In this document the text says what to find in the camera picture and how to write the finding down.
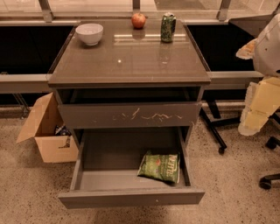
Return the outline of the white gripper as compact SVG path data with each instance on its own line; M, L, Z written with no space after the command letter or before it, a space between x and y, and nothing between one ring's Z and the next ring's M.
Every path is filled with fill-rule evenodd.
M256 39L241 47L235 56L242 60L251 60L255 53ZM249 111L243 110L238 131L243 136L258 133L269 117L280 107L280 79L271 77L256 85L255 94L249 105Z

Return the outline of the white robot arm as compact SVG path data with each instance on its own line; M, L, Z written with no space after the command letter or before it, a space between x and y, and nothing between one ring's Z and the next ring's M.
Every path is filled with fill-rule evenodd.
M235 54L253 60L254 69L263 75L258 83L250 82L245 96L238 131L253 136L280 108L280 14L276 14L257 38Z

